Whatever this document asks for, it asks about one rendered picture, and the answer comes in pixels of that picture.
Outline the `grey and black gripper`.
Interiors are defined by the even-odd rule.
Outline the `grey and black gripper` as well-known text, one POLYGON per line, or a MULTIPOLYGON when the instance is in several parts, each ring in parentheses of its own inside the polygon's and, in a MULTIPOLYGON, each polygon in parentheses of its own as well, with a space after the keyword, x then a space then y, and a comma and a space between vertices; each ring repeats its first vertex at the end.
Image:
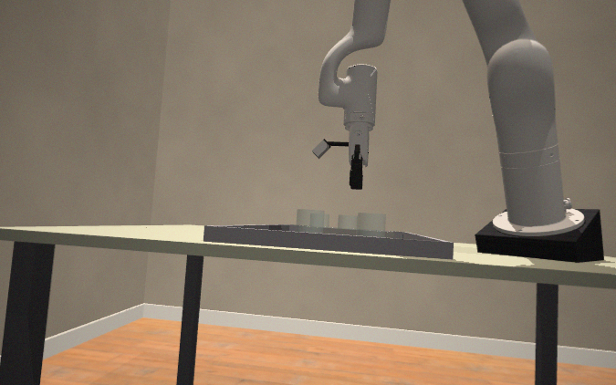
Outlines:
POLYGON ((373 130, 367 124, 349 124, 345 130, 349 135, 349 160, 352 171, 350 171, 350 188, 353 190, 362 189, 362 164, 368 166, 369 157, 369 131, 373 130))

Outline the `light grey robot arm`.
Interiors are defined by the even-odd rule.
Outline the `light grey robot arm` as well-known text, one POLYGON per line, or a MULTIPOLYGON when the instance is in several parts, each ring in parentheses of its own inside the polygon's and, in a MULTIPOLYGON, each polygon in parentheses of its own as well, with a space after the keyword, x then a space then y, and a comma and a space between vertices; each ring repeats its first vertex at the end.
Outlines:
MULTIPOLYGON (((581 227, 584 215, 571 209, 570 199, 563 197, 554 72, 548 51, 536 40, 519 0, 463 2, 488 66, 507 212, 494 218, 495 229, 545 236, 581 227)), ((318 100, 324 106, 344 108, 344 126, 375 126, 377 69, 354 65, 347 69, 346 78, 337 78, 337 71, 350 53, 382 44, 390 3, 354 0, 351 30, 323 60, 318 100)))

